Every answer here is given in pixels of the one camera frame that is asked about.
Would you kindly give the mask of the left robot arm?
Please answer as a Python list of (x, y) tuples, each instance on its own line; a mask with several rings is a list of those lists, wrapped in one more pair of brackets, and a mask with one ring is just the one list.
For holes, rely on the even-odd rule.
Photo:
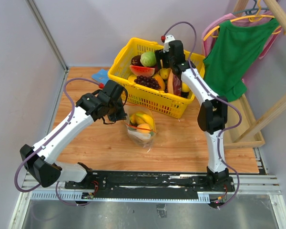
[(20, 149), (21, 167), (24, 167), (39, 186), (49, 187), (56, 182), (74, 182), (86, 189), (92, 185), (92, 169), (83, 163), (68, 164), (57, 160), (64, 148), (85, 128), (108, 117), (109, 124), (125, 120), (125, 102), (122, 94), (127, 90), (113, 80), (97, 84), (99, 89), (86, 93), (77, 102), (71, 102), (71, 111), (49, 134), (33, 146)]

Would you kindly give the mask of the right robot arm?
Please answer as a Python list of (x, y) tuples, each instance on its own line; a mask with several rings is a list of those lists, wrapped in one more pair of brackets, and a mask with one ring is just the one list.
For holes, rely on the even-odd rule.
[(206, 185), (212, 191), (224, 186), (229, 178), (225, 164), (223, 130), (227, 122), (227, 104), (224, 98), (212, 94), (190, 58), (185, 57), (183, 43), (174, 36), (162, 36), (164, 47), (155, 51), (158, 67), (169, 67), (173, 75), (185, 83), (200, 104), (197, 123), (204, 132), (208, 147)]

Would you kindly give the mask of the yellow peach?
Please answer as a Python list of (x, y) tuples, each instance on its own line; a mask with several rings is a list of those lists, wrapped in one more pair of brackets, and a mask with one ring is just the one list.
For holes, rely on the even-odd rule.
[(143, 123), (143, 124), (139, 124), (139, 125), (137, 126), (136, 131), (137, 131), (138, 133), (143, 134), (143, 135), (148, 135), (148, 134), (150, 134), (150, 132), (152, 131), (152, 128), (151, 128), (151, 126), (150, 126), (149, 124)]

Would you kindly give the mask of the clear zip top bag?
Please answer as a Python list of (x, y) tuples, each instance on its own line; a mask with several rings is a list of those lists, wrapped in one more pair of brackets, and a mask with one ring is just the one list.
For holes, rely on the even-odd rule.
[(129, 138), (138, 146), (149, 152), (156, 138), (156, 124), (153, 113), (147, 107), (137, 104), (126, 104), (126, 119), (123, 123)]

